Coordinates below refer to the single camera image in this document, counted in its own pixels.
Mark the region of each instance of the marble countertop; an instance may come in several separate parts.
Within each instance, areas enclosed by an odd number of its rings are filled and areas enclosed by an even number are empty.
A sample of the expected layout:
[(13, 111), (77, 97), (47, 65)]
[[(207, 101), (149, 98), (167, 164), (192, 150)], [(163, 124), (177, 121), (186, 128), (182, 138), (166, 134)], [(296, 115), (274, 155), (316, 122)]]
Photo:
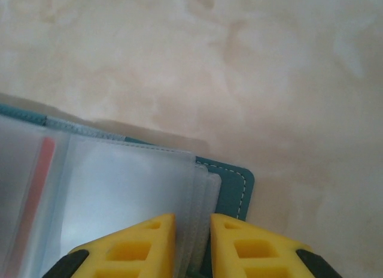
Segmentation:
[(0, 0), (0, 102), (249, 168), (248, 221), (383, 276), (383, 0)]

